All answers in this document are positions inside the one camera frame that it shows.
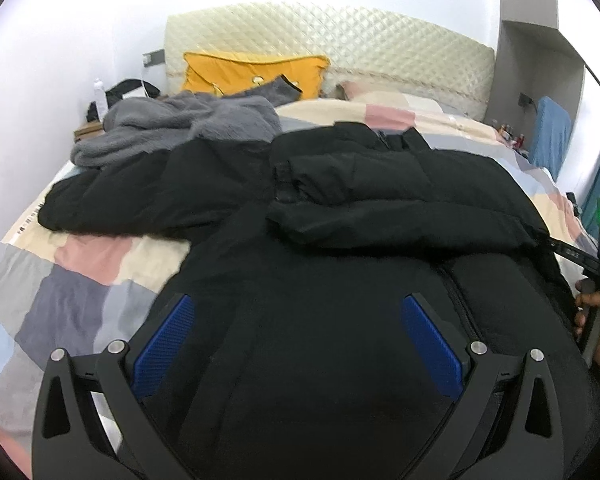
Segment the blue towel on chair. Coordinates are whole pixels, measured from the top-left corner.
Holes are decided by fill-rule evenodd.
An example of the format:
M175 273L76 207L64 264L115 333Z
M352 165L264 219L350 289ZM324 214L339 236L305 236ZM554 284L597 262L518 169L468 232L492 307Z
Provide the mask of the blue towel on chair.
M536 102L529 162L544 168L556 180L562 169L571 139L572 121L569 113L549 96Z

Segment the cream quilted headboard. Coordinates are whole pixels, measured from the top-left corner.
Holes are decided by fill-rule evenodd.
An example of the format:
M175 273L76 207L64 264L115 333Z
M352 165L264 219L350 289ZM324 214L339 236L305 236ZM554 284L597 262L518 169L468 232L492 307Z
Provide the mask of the cream quilted headboard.
M324 55L322 91L345 80L393 86L486 116L495 53L459 32L374 9L253 3L170 16L164 31L166 93L181 89L187 51Z

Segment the pink patterned pillow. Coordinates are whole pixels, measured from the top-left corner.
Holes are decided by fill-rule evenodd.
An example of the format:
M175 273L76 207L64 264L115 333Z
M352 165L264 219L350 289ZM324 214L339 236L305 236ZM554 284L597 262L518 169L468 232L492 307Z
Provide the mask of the pink patterned pillow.
M357 81L343 81L338 84L342 96L350 102L375 104L388 107L407 107L404 94L396 89L377 84L364 84Z

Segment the yellow pillow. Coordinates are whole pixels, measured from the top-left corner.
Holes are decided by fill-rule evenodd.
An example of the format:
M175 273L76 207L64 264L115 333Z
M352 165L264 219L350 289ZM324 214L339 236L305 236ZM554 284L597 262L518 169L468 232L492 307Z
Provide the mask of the yellow pillow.
M317 99L329 68L324 55L272 56L240 52L185 52L181 89L229 96L261 87L284 76L301 91L300 99Z

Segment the grey fleece garment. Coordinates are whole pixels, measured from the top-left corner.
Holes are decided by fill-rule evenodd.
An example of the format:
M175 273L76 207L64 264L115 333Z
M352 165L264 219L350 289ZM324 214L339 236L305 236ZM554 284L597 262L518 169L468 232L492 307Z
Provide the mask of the grey fleece garment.
M283 132L276 108L301 97L300 88L280 75L230 96L184 90L163 100L129 98L110 108L102 134L74 144L70 162L102 168L198 138L270 142Z

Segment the wooden nightstand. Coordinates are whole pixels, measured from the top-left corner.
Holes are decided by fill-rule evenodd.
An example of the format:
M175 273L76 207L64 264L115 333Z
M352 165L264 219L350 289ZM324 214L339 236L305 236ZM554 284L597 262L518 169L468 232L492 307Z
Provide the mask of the wooden nightstand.
M74 143L100 136L105 132L101 122L88 122L73 133Z

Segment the patchwork checked duvet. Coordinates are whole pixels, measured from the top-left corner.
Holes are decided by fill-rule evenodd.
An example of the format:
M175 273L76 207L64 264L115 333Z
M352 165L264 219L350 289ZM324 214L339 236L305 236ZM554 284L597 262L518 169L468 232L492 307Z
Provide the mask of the patchwork checked duvet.
M287 131L335 122L385 133L415 128L433 148L491 157L527 193L550 234L587 252L595 248L550 174L483 122L381 91L350 101L303 100L277 113ZM189 250L177 240L54 233L37 215L31 206L9 229L0 261L0 445L24 474L31 470L35 404L50 352L79 356L130 338Z

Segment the grey wardrobe cabinet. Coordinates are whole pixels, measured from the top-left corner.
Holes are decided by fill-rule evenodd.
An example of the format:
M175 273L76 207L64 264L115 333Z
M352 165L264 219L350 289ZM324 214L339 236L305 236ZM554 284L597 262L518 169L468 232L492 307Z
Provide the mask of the grey wardrobe cabinet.
M584 193L600 166L600 10L592 0L501 0L486 121L532 136L530 106L549 96L572 120L557 183Z

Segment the wall socket panel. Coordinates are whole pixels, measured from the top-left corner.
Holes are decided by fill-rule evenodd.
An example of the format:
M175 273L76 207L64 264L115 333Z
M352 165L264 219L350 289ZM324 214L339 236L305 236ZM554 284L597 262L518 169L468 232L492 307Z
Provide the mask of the wall socket panel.
M150 67L161 65L166 62L166 51L163 49L151 51L143 54L143 66Z

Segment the black puffer jacket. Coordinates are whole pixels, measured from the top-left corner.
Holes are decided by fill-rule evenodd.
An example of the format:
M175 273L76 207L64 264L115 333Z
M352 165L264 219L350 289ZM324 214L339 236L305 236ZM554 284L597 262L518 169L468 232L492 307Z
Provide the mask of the black puffer jacket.
M350 122L195 139L57 182L38 220L188 240L148 318L185 294L196 321L141 401L106 399L106 349L57 352L35 478L569 479L600 445L550 231L493 159ZM489 401L438 393L401 320L414 292L486 344Z

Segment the black bag on nightstand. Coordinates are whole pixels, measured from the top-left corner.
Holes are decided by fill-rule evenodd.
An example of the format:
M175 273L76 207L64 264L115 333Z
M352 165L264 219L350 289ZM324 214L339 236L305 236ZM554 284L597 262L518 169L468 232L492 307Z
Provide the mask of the black bag on nightstand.
M114 106L135 91L140 92L140 96L149 96L151 99L157 99L161 94L160 89L150 82L129 78L105 91L108 107Z

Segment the white bottle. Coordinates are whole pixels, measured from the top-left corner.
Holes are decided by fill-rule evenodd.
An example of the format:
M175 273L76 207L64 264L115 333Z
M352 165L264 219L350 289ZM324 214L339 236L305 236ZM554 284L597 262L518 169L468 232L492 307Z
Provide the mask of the white bottle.
M94 81L94 103L97 118L102 122L108 112L108 102L104 83L99 78Z

